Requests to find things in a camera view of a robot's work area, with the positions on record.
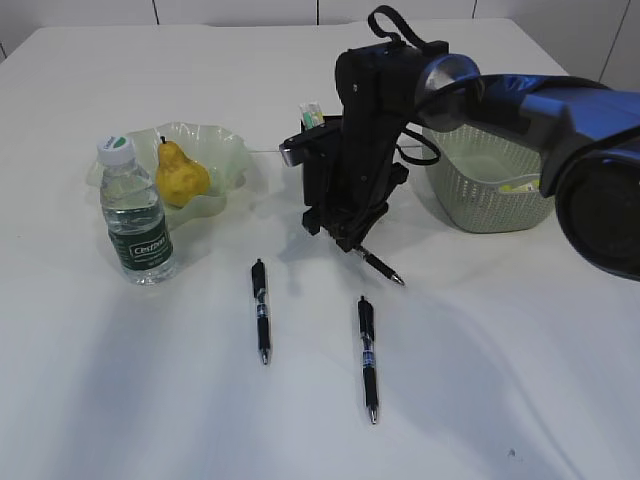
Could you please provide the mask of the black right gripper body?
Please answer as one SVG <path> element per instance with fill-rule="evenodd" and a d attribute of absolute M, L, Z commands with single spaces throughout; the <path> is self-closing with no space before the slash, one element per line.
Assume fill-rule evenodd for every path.
<path fill-rule="evenodd" d="M 387 199 L 405 182 L 407 169 L 394 162 L 400 134 L 416 119 L 415 91 L 424 68 L 440 53 L 387 42 L 349 49 L 335 68 L 343 105 L 342 143 L 322 200 L 303 225 L 312 234 L 325 229 L 343 250 L 362 243 L 388 209 Z"/>

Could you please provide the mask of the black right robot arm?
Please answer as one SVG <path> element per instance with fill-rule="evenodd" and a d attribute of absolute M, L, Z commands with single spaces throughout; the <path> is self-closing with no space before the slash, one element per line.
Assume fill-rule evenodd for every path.
<path fill-rule="evenodd" d="M 303 226 L 360 245 L 408 176 L 409 124 L 468 125 L 535 151 L 540 193 L 589 263 L 639 276 L 639 97 L 569 76 L 483 75 L 445 43 L 350 49 L 336 62 L 341 118 L 304 139 Z"/>

